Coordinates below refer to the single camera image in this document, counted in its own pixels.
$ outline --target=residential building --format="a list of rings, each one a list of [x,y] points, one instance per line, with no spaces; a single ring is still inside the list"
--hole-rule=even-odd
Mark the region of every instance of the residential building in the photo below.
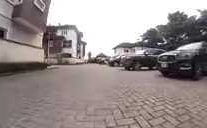
[[[49,57],[56,57],[57,54],[64,54],[66,57],[84,59],[86,42],[82,41],[83,33],[75,25],[48,26],[46,35],[64,37],[61,42],[46,37],[43,41],[45,51],[49,49]]]
[[[115,55],[135,53],[141,49],[143,49],[143,47],[141,47],[141,44],[128,42],[121,43],[113,48]]]
[[[0,63],[44,63],[51,0],[0,0]]]
[[[105,55],[104,53],[100,53],[100,54],[98,54],[97,56],[96,56],[96,59],[98,60],[98,59],[105,59],[105,58],[107,58],[108,56],[107,55]]]

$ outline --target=curb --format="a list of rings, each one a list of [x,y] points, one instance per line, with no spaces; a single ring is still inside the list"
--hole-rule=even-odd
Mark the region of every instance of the curb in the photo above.
[[[51,69],[58,69],[59,67],[47,67],[46,69],[37,69],[37,70],[23,70],[23,71],[16,71],[16,72],[7,72],[7,73],[1,73],[0,77],[4,76],[12,76],[17,74],[22,74],[26,72],[33,72],[33,71],[40,71],[40,70],[51,70]]]

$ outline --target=dark suv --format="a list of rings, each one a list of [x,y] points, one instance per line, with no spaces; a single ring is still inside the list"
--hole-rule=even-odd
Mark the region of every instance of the dark suv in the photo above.
[[[158,57],[158,70],[164,75],[187,74],[199,80],[207,72],[207,42],[183,45]]]
[[[122,65],[126,70],[139,70],[142,67],[153,69],[157,64],[157,57],[164,53],[162,49],[146,49],[128,55],[122,59]]]

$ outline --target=ground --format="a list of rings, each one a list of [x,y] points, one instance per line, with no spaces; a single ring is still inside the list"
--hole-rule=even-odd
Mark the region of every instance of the ground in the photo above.
[[[106,65],[0,77],[0,128],[207,128],[207,77]]]

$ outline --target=paved road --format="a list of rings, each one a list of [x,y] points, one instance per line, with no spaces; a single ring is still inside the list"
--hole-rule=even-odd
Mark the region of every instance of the paved road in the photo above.
[[[0,78],[0,128],[207,128],[207,77],[62,66]]]

